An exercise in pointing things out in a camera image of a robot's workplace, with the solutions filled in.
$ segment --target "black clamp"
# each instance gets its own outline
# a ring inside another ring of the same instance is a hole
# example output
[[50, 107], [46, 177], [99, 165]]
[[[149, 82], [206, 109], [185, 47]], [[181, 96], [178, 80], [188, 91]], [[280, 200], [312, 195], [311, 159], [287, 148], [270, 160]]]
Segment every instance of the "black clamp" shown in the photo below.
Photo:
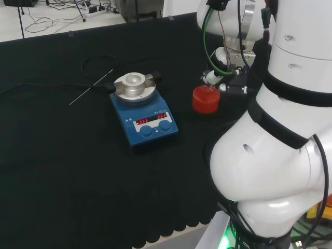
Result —
[[224, 11], [230, 0], [207, 0], [206, 5], [218, 11]]

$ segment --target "black band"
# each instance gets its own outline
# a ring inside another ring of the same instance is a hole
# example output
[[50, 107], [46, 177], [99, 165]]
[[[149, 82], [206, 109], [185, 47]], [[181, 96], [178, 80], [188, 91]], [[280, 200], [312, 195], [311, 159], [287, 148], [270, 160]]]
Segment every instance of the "black band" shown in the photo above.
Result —
[[332, 107], [332, 93], [314, 92], [294, 87], [278, 80], [270, 73], [268, 73], [264, 85], [274, 94], [298, 104], [316, 107]]
[[272, 118], [259, 106], [256, 99], [253, 99], [250, 102], [248, 113], [255, 123], [259, 124], [259, 126], [261, 126], [276, 139], [293, 149], [302, 148], [303, 145], [306, 144], [309, 140], [296, 134]]

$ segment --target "metal rod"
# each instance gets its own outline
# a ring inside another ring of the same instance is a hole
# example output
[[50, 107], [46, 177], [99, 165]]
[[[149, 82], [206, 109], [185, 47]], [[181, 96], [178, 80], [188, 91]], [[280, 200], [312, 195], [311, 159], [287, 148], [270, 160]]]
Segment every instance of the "metal rod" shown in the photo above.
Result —
[[19, 7], [19, 5], [17, 5], [17, 11], [19, 12], [19, 18], [20, 18], [22, 36], [23, 36], [23, 39], [24, 39], [23, 25], [22, 25], [22, 19], [21, 19], [21, 13], [20, 13], [20, 7]]
[[[107, 75], [109, 75], [114, 69], [112, 69], [111, 71], [109, 71], [107, 74], [105, 74], [100, 80], [98, 80], [96, 83], [94, 83], [93, 85], [98, 84], [103, 78], [105, 78]], [[91, 89], [91, 87], [89, 87], [88, 90], [86, 90], [84, 93], [82, 93], [80, 96], [78, 96], [73, 102], [71, 102], [69, 105], [73, 104], [76, 100], [78, 100], [80, 97], [82, 97], [87, 91], [89, 91]]]

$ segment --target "green light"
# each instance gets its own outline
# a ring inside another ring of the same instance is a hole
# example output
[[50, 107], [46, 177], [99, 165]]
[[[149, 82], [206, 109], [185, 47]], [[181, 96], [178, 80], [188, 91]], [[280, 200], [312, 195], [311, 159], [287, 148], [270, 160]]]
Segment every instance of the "green light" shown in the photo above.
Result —
[[222, 237], [222, 240], [220, 241], [218, 249], [227, 249], [227, 248], [232, 247], [232, 245], [229, 243], [229, 239], [228, 239], [230, 236], [232, 237], [233, 234], [232, 234], [232, 230], [231, 230], [230, 226], [228, 226], [224, 236]]
[[229, 240], [226, 235], [223, 236], [222, 240], [220, 241], [218, 249], [227, 249], [229, 248]]

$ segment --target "green cable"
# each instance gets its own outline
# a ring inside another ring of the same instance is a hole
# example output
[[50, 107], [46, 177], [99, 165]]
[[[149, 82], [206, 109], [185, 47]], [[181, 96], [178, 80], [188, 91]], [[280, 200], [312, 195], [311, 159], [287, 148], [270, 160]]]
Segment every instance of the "green cable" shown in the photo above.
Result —
[[209, 15], [207, 16], [207, 19], [206, 19], [206, 22], [205, 22], [205, 26], [204, 26], [204, 29], [203, 29], [203, 43], [204, 43], [204, 50], [205, 50], [205, 53], [206, 53], [206, 57], [207, 59], [209, 60], [209, 63], [210, 65], [213, 67], [214, 71], [220, 73], [222, 76], [229, 76], [229, 75], [233, 75], [233, 72], [224, 72], [222, 70], [220, 70], [210, 59], [210, 56], [209, 56], [209, 53], [208, 53], [208, 50], [206, 49], [206, 44], [205, 44], [205, 35], [206, 35], [206, 28], [208, 27], [208, 23], [209, 23], [209, 20], [211, 18], [211, 15], [212, 15], [212, 10], [210, 10], [209, 12]]

